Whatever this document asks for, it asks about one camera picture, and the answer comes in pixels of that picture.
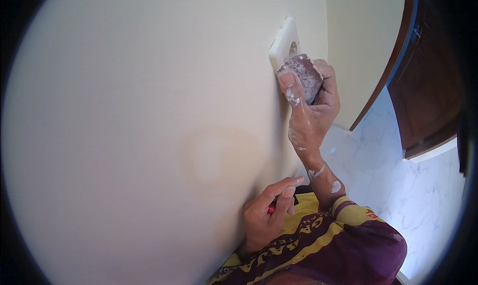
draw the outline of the brown door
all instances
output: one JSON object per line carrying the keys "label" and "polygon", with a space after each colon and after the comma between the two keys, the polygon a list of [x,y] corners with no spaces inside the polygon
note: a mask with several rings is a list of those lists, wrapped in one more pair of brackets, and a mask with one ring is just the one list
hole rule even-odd
{"label": "brown door", "polygon": [[457,59],[424,0],[418,2],[412,38],[388,90],[406,158],[456,135],[464,98]]}

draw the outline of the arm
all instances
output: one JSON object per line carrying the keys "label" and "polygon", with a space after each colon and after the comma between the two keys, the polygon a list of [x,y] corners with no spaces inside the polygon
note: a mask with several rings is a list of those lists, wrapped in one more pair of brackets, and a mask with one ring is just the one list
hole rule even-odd
{"label": "arm", "polygon": [[340,110],[334,69],[324,60],[314,61],[324,77],[313,105],[305,103],[303,86],[291,70],[278,73],[281,91],[292,92],[299,103],[291,102],[289,139],[304,164],[319,203],[328,208],[331,202],[345,195],[343,183],[330,170],[320,155],[319,147]]}

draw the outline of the marble tile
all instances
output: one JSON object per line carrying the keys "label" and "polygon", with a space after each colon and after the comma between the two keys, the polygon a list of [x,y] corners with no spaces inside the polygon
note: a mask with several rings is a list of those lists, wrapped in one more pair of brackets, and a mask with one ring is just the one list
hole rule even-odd
{"label": "marble tile", "polygon": [[401,271],[419,284],[453,235],[465,183],[457,149],[420,163],[403,161],[396,115],[384,89],[352,134],[332,127],[320,150],[347,195],[405,237]]}

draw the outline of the forearm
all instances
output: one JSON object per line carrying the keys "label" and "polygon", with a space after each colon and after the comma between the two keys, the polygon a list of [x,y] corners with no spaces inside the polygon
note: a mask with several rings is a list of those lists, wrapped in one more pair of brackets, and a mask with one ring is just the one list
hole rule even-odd
{"label": "forearm", "polygon": [[332,201],[346,194],[344,184],[322,159],[319,151],[301,160],[307,170],[312,190],[321,206],[328,208]]}

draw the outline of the wall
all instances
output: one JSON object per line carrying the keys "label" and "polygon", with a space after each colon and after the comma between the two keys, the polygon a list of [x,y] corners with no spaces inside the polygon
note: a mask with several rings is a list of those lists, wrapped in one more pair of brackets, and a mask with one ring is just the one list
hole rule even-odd
{"label": "wall", "polygon": [[334,123],[349,129],[389,61],[405,0],[326,0],[328,62],[337,76],[341,110]]}
{"label": "wall", "polygon": [[45,2],[12,68],[1,148],[53,284],[200,284],[235,249],[242,204],[288,153],[268,58],[286,16],[326,59],[325,0]]}

